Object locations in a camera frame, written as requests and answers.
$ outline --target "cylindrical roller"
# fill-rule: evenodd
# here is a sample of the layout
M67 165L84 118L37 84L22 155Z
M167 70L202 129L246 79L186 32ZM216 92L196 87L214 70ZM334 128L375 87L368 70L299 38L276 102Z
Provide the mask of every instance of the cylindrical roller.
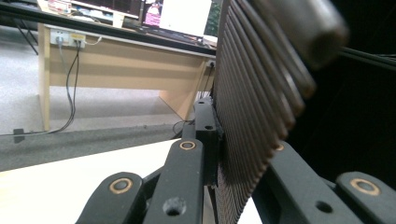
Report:
M313 68L336 56L348 40L348 29L327 0L255 0L261 13L274 15L291 43Z

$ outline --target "electrical outlet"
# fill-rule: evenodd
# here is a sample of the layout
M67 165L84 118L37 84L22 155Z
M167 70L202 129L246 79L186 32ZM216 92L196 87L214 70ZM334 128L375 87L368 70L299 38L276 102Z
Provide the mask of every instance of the electrical outlet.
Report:
M49 42L51 44L58 45L56 41L57 37L61 37L64 42L62 43L63 46L69 46L69 32L57 29L50 29L50 39Z
M216 60L208 60L206 62L206 67L211 67L211 64L213 64L213 67L216 67Z
M85 35L78 34L78 33L70 33L69 39L70 39L69 46L76 47L77 41L79 41L79 43L80 43L79 47L81 49L85 48Z

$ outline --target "dark background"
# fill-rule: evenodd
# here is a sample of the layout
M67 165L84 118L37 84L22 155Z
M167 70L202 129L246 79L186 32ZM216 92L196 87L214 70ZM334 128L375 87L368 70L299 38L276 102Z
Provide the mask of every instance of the dark background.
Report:
M332 2L350 28L349 48L396 53L395 1ZM332 182L360 171L396 189L396 72L339 57L312 74L318 91L287 142Z

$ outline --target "computer monitor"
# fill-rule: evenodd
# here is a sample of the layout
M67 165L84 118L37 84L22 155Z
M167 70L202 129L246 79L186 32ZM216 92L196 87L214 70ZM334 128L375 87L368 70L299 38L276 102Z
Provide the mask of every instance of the computer monitor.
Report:
M92 7L105 12L117 12L123 16L139 18L142 0L77 0L72 5Z
M202 37L211 4L211 0L146 0L143 24Z

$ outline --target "black ribbed panel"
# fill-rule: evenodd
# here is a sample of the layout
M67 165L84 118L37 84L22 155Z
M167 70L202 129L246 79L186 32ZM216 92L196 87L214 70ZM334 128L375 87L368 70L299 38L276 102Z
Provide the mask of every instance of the black ribbed panel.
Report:
M315 83L275 20L248 1L224 6L214 106L225 142L216 198L219 223L236 223Z

